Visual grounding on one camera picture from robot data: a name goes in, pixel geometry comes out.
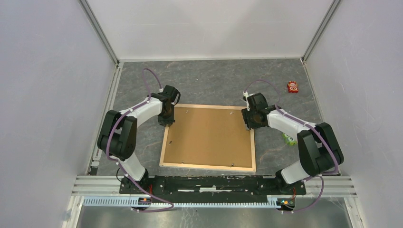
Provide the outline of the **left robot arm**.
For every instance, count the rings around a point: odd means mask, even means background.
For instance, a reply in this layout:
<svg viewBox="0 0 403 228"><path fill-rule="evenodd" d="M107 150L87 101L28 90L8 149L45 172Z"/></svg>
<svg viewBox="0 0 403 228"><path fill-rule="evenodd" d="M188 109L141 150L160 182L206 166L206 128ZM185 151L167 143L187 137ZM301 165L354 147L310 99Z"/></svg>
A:
<svg viewBox="0 0 403 228"><path fill-rule="evenodd" d="M134 153L137 128L154 116L160 125L172 125L175 122L174 106L180 97L181 93L175 87L166 85L159 93L151 93L134 107L122 111L109 110L105 114L97 147L121 168L137 193L145 193L149 189L148 171Z"/></svg>

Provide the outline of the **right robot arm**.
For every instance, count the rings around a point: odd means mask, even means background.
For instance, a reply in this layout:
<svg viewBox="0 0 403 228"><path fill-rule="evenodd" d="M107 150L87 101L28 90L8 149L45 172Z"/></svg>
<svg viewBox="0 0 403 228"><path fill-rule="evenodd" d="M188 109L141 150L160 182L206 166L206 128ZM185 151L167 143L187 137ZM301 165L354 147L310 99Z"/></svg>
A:
<svg viewBox="0 0 403 228"><path fill-rule="evenodd" d="M268 105L262 93L243 92L243 99L247 107L241 113L247 130L270 127L297 142L299 160L276 173L277 192L286 194L298 181L339 172L344 156L330 124L307 122L276 104Z"/></svg>

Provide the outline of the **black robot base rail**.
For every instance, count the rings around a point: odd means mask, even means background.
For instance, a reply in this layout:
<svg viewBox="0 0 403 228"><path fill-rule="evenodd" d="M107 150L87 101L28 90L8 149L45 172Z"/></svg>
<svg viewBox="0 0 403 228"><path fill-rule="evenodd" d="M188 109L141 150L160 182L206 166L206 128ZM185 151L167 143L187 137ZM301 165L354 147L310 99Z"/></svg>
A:
<svg viewBox="0 0 403 228"><path fill-rule="evenodd" d="M84 206L127 207L140 213L193 208L257 208L294 212L307 199L357 197L349 177L323 176L278 187L271 176L152 176L142 189L126 177L78 176L72 195Z"/></svg>

